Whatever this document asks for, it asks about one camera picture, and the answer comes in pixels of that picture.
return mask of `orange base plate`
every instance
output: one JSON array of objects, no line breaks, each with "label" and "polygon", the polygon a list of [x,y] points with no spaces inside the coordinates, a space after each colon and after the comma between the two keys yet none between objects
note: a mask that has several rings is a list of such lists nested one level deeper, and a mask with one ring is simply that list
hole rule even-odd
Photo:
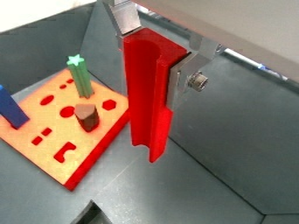
[{"label": "orange base plate", "polygon": [[[80,98],[68,69],[20,103],[31,120],[20,129],[0,117],[0,137],[72,191],[128,121],[127,98],[91,82]],[[99,126],[85,132],[73,115],[77,103],[97,107]]]}]

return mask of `gray table surface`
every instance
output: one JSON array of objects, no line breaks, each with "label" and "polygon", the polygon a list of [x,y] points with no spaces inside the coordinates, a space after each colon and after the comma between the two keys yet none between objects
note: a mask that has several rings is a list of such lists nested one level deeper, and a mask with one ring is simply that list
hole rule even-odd
[{"label": "gray table surface", "polygon": [[[20,101],[41,84],[13,98]],[[71,223],[91,200],[115,224],[257,224],[263,219],[171,140],[149,164],[147,148],[131,145],[129,125],[73,192],[0,140],[0,223]]]}]

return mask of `screw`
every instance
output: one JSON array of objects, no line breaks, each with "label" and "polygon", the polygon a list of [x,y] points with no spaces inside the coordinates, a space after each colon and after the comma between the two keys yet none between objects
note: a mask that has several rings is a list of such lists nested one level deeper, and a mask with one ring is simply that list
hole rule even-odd
[{"label": "screw", "polygon": [[216,48],[216,53],[220,51],[221,45],[217,46]]},{"label": "screw", "polygon": [[200,92],[208,83],[208,78],[201,74],[201,71],[191,75],[188,79],[188,86]]}]

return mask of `red shape hole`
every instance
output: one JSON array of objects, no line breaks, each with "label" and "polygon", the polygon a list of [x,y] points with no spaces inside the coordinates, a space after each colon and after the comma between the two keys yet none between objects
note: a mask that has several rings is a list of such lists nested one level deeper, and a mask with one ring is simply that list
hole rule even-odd
[{"label": "red shape hole", "polygon": [[73,110],[75,110],[75,108],[72,106],[63,108],[60,110],[60,116],[64,118],[71,117],[73,115]]},{"label": "red shape hole", "polygon": [[101,108],[105,110],[111,110],[117,106],[117,103],[113,100],[107,100],[101,104]]},{"label": "red shape hole", "polygon": [[41,104],[43,106],[45,106],[45,105],[48,105],[48,104],[52,102],[52,100],[53,100],[53,95],[52,95],[52,94],[51,94],[51,95],[47,95],[47,96],[41,99],[40,104]]},{"label": "red shape hole", "polygon": [[41,142],[41,138],[37,136],[33,140],[32,140],[32,144],[37,145]]},{"label": "red shape hole", "polygon": [[63,84],[63,85],[60,85],[60,89],[64,89],[65,87],[67,87],[67,85],[64,85],[64,84]]},{"label": "red shape hole", "polygon": [[72,83],[72,82],[73,82],[73,79],[68,79],[67,82],[68,82],[68,83]]},{"label": "red shape hole", "polygon": [[47,137],[52,133],[52,129],[45,128],[45,130],[41,132],[41,134]]}]

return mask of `gray panel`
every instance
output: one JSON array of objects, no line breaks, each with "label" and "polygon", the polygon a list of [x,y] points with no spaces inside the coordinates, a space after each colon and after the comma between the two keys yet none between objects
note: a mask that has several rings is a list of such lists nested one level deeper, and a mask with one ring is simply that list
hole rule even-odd
[{"label": "gray panel", "polygon": [[268,215],[263,221],[263,224],[298,224],[298,223],[299,223],[299,214]]},{"label": "gray panel", "polygon": [[[23,99],[37,83],[13,97]],[[169,141],[147,162],[125,126],[76,190],[64,187],[0,141],[1,223],[71,223],[93,200],[113,224],[259,224],[263,215]]]},{"label": "gray panel", "polygon": [[88,62],[88,70],[111,88],[125,94],[127,84],[116,30],[101,1],[96,2],[80,53]]},{"label": "gray panel", "polygon": [[172,141],[155,164],[145,154],[95,198],[112,223],[120,223],[121,214],[127,224],[260,223],[263,216]]},{"label": "gray panel", "polygon": [[15,93],[65,67],[80,51],[93,4],[0,34],[0,83]]},{"label": "gray panel", "polygon": [[299,97],[228,57],[203,69],[209,84],[189,91],[172,139],[263,214],[299,213]]}]

